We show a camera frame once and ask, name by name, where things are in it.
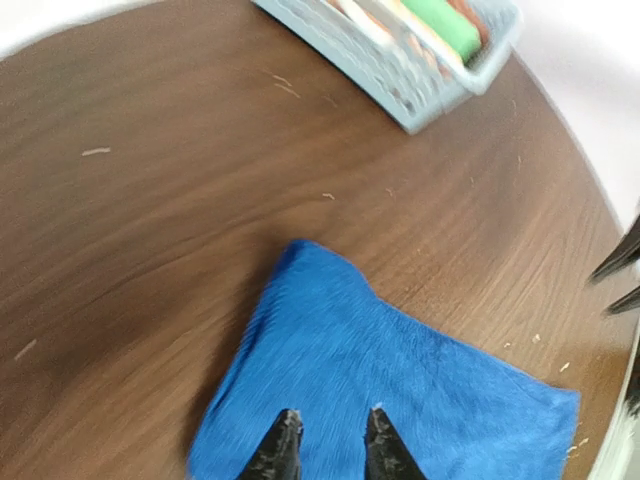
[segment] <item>green object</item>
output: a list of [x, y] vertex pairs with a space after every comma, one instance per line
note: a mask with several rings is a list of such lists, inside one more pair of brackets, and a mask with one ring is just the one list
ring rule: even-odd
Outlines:
[[480, 50], [480, 33], [446, 0], [401, 0], [416, 17], [431, 27], [445, 41], [463, 62]]

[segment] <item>plastic basket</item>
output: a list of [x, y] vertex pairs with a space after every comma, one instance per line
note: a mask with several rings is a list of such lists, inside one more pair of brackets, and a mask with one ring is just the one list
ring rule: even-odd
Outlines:
[[[437, 45], [420, 38], [377, 0], [358, 0], [384, 22], [395, 42], [380, 46], [326, 0], [253, 0], [415, 133], [470, 95], [483, 94], [511, 54], [520, 33], [520, 10], [508, 0], [468, 0], [489, 28], [490, 41], [466, 67], [448, 62]], [[418, 42], [430, 58], [419, 55]]]

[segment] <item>blue towel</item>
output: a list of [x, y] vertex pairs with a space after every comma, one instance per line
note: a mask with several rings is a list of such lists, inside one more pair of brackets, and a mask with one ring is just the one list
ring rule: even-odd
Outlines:
[[339, 255], [295, 241], [205, 414], [188, 470], [195, 480], [235, 479], [278, 412], [292, 408], [304, 422], [302, 478], [362, 480], [377, 404], [429, 480], [553, 480], [579, 395], [417, 322]]

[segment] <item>white floor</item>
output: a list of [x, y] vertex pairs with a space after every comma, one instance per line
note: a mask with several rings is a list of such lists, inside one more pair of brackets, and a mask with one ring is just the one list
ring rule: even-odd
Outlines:
[[[626, 228], [640, 197], [640, 10], [631, 0], [515, 1], [526, 24], [517, 51], [565, 118]], [[0, 58], [47, 32], [138, 3], [0, 0]], [[626, 478], [640, 478], [640, 450]]]

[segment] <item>wood grain surface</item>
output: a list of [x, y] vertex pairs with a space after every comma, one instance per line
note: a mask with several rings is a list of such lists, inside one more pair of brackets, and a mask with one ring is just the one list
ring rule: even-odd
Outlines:
[[164, 3], [0, 63], [0, 140], [1, 478], [183, 478], [297, 237], [428, 325], [580, 390], [589, 441], [565, 478], [586, 478], [636, 320], [600, 312], [632, 282], [585, 287], [618, 234], [516, 61], [409, 137], [249, 2]]

